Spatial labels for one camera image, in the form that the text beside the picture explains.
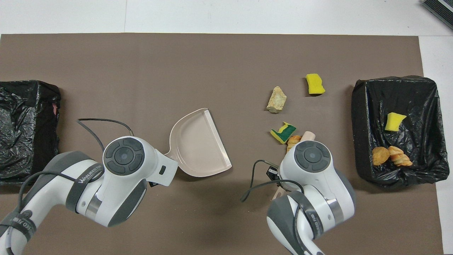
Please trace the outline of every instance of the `black garbage bag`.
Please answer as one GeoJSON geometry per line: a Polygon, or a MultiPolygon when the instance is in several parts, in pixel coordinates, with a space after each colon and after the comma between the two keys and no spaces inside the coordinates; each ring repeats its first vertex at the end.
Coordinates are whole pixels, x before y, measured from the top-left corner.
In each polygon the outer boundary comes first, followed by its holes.
{"type": "Polygon", "coordinates": [[[436,83],[420,76],[358,80],[352,92],[352,131],[359,176],[378,186],[405,187],[447,179],[449,167],[436,83]],[[399,131],[386,131],[387,114],[407,117],[399,131]],[[395,146],[412,161],[379,166],[372,149],[395,146]]]}
{"type": "Polygon", "coordinates": [[[58,154],[60,91],[45,82],[0,82],[0,185],[23,183],[58,154]]]}

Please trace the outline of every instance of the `sponge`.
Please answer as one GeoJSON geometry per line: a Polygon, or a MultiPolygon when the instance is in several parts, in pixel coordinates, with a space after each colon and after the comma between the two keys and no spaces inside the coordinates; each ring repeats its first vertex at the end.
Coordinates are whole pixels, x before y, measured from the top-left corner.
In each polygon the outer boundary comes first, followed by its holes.
{"type": "Polygon", "coordinates": [[[278,132],[274,129],[270,131],[270,134],[281,144],[284,144],[289,139],[291,134],[296,130],[296,127],[294,127],[293,125],[286,122],[283,123],[284,125],[279,129],[278,132]]]}
{"type": "Polygon", "coordinates": [[[401,122],[405,118],[406,118],[406,115],[397,114],[397,113],[389,113],[387,115],[386,130],[387,131],[398,131],[400,129],[401,122]]]}
{"type": "Polygon", "coordinates": [[[323,88],[323,80],[318,74],[307,74],[305,78],[307,79],[309,94],[323,94],[326,92],[323,88]]]}

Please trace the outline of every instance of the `rock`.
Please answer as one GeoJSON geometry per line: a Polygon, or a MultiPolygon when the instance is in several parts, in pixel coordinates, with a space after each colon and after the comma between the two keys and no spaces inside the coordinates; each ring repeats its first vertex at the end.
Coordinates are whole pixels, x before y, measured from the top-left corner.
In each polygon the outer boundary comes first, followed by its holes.
{"type": "Polygon", "coordinates": [[[282,89],[277,86],[272,91],[272,95],[270,96],[266,109],[271,113],[279,113],[283,110],[285,102],[286,95],[283,93],[282,89]]]}

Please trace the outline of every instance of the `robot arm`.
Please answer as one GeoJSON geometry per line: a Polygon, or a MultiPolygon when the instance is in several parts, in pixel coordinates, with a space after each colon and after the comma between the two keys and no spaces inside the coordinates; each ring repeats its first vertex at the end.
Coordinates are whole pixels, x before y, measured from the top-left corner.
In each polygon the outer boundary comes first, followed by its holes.
{"type": "Polygon", "coordinates": [[[272,234],[292,254],[323,255],[313,240],[355,212],[355,192],[334,168],[330,151],[320,142],[301,141],[288,151],[277,171],[271,165],[267,174],[273,181],[251,189],[279,182],[290,191],[269,206],[266,219],[272,234]]]}
{"type": "Polygon", "coordinates": [[[66,205],[104,226],[120,224],[141,202],[148,181],[168,186],[177,168],[176,161],[132,136],[112,141],[103,164],[82,152],[59,154],[45,167],[43,173],[49,174],[38,178],[20,209],[0,223],[0,255],[22,254],[54,205],[66,205]]]}

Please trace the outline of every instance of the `mat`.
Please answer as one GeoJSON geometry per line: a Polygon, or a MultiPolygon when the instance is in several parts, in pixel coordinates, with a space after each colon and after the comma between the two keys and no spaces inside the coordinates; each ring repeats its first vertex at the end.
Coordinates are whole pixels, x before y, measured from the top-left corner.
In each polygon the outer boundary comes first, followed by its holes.
{"type": "MultiPolygon", "coordinates": [[[[60,151],[101,160],[77,118],[113,118],[165,153],[172,126],[209,108],[233,168],[207,178],[178,170],[170,187],[150,188],[125,223],[105,228],[53,208],[26,254],[286,254],[266,223],[276,186],[245,203],[257,159],[277,164],[286,146],[270,129],[310,130],[332,152],[357,193],[356,214],[325,233],[326,254],[441,254],[435,185],[383,191],[355,170],[351,93],[358,79],[423,76],[417,37],[265,34],[15,34],[0,41],[0,79],[38,79],[62,92],[60,151]],[[308,95],[306,74],[326,93],[308,95]],[[288,96],[279,114],[265,110],[275,86],[288,96]]],[[[122,126],[89,123],[107,144],[122,126]]],[[[267,181],[257,167],[255,183],[267,181]]],[[[0,216],[17,203],[2,188],[0,216]]]]}

